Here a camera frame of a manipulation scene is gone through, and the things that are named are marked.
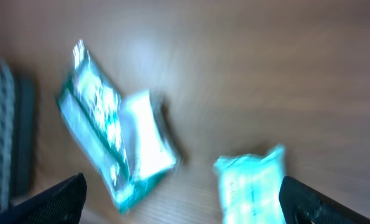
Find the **white small sachet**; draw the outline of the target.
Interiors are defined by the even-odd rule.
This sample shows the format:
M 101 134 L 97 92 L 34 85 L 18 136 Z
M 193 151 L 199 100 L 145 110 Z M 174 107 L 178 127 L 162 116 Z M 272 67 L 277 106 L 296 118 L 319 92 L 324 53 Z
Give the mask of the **white small sachet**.
M 157 112 L 150 97 L 148 90 L 129 95 L 118 113 L 129 174 L 135 181 L 172 170 L 178 162 L 157 125 Z

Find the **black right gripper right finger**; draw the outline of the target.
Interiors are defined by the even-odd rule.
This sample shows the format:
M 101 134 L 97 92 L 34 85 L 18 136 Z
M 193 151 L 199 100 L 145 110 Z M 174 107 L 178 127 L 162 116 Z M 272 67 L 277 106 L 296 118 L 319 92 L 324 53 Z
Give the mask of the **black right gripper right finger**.
M 290 176 L 285 176 L 279 202 L 286 224 L 370 224 L 351 210 Z

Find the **grey plastic basket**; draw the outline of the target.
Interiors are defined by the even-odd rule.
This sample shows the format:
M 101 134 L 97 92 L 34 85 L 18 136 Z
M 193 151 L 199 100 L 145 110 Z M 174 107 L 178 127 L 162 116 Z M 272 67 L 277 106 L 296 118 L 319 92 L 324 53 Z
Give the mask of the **grey plastic basket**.
M 29 190 L 35 100 L 34 82 L 0 60 L 0 213 Z

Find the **green 3M package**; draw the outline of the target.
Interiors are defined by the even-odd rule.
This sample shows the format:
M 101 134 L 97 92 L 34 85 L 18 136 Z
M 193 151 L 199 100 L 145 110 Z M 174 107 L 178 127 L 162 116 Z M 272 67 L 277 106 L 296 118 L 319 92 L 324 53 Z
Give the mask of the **green 3M package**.
M 157 125 L 177 155 L 177 165 L 169 171 L 135 181 L 123 142 L 119 109 L 125 99 L 99 67 L 83 40 L 72 49 L 73 64 L 57 96 L 57 104 L 69 132 L 100 173 L 113 204 L 126 213 L 144 199 L 182 158 L 163 114 L 162 95 L 150 91 Z

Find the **teal tissue pack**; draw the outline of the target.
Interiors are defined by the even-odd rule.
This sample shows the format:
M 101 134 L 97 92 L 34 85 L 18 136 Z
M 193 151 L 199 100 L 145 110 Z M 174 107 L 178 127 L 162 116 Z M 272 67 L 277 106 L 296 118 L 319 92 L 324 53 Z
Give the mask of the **teal tissue pack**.
M 285 176 L 285 146 L 266 155 L 219 156 L 213 165 L 218 179 L 224 224 L 283 224 L 279 191 Z

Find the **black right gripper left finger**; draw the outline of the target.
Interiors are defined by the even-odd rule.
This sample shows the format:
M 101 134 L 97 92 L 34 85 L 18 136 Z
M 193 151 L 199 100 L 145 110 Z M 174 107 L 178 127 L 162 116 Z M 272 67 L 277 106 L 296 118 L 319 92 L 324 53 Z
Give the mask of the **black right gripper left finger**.
M 0 213 L 0 224 L 79 224 L 86 194 L 85 176 L 78 173 Z

